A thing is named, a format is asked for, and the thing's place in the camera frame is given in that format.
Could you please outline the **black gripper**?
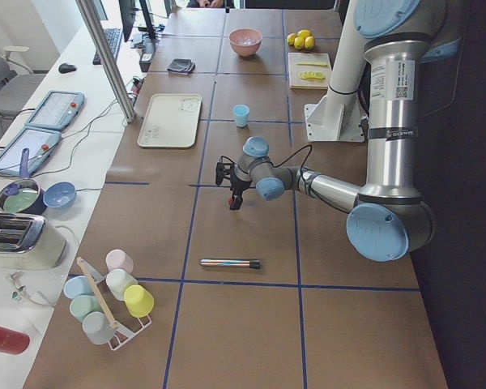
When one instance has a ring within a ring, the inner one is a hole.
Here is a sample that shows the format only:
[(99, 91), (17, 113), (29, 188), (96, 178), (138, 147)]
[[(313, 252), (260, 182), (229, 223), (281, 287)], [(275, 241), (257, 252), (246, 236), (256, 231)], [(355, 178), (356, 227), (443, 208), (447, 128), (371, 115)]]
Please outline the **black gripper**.
[(251, 181), (237, 176), (236, 167), (237, 163), (226, 156), (221, 156), (215, 167), (215, 184), (217, 186), (220, 186), (224, 180), (230, 181), (232, 197), (228, 200), (228, 204), (231, 211), (241, 208), (242, 195), (245, 190), (251, 187)]

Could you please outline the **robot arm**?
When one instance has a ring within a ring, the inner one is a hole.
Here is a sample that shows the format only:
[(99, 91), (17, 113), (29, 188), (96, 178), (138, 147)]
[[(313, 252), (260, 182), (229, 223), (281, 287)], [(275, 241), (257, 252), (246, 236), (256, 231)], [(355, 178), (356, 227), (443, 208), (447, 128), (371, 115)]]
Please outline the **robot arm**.
[(296, 190), (347, 214), (347, 237), (367, 259), (387, 262), (425, 246), (433, 213), (413, 185), (420, 64), (458, 52), (462, 1), (352, 1), (343, 24), (326, 95), (305, 106), (310, 141), (349, 141), (360, 80), (370, 74), (366, 181), (357, 186), (304, 165), (281, 167), (268, 142), (246, 140), (241, 157), (221, 158), (215, 180), (229, 180), (229, 207), (241, 207), (254, 187), (266, 201)]

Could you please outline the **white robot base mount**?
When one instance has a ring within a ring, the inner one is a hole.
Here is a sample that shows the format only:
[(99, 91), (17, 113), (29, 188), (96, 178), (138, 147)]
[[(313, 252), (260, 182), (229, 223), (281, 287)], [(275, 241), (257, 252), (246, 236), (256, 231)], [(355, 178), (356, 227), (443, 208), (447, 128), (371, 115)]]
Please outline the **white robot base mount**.
[(368, 39), (354, 23), (358, 2), (350, 1), (326, 95), (305, 106), (305, 125), (310, 142), (363, 142), (357, 91), (365, 69)]

